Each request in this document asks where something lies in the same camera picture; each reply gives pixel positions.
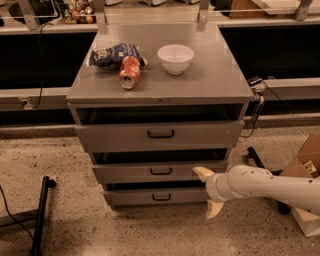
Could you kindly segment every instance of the white bowl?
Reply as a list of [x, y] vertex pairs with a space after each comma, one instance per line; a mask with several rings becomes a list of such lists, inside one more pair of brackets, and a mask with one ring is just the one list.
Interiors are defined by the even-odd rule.
[[191, 64], [194, 52], [191, 48], [180, 44], [169, 44], [158, 51], [161, 66], [170, 74], [177, 75], [185, 71]]

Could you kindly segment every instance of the speckled floor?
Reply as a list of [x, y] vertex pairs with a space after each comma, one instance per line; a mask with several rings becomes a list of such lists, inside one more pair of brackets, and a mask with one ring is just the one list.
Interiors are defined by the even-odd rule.
[[[270, 170], [287, 165], [320, 126], [262, 128], [240, 138], [230, 166], [253, 146]], [[112, 211], [73, 129], [0, 129], [0, 184], [12, 213], [38, 207], [44, 175], [54, 178], [44, 227], [44, 255], [318, 255], [320, 236], [306, 238], [291, 215], [264, 198], [229, 201], [214, 219], [206, 205]], [[0, 216], [6, 216], [2, 197]], [[34, 221], [26, 223], [33, 233]], [[0, 255], [29, 255], [20, 226], [0, 229]]]

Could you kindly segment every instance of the red can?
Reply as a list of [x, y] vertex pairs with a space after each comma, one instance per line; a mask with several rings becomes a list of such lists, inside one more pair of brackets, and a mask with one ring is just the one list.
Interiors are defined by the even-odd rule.
[[133, 89], [139, 82], [140, 62], [133, 56], [124, 57], [120, 72], [120, 84], [127, 90]]

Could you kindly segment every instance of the white robotic arm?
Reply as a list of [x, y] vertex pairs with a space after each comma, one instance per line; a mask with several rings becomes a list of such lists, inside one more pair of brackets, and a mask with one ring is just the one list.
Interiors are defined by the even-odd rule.
[[215, 217], [225, 201], [268, 197], [320, 216], [320, 179], [273, 176], [266, 169], [238, 165], [226, 173], [195, 167], [211, 200], [208, 218]]

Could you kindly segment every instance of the cabinet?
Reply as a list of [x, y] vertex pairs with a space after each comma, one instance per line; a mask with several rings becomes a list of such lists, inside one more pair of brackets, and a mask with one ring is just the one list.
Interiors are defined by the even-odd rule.
[[[207, 200], [192, 167], [225, 171], [253, 98], [219, 33], [214, 23], [100, 28], [91, 49], [130, 42], [148, 60], [131, 91], [120, 86], [116, 73], [85, 62], [67, 96], [79, 140], [110, 206]], [[195, 51], [181, 75], [166, 73], [157, 59], [157, 49], [169, 42]]]

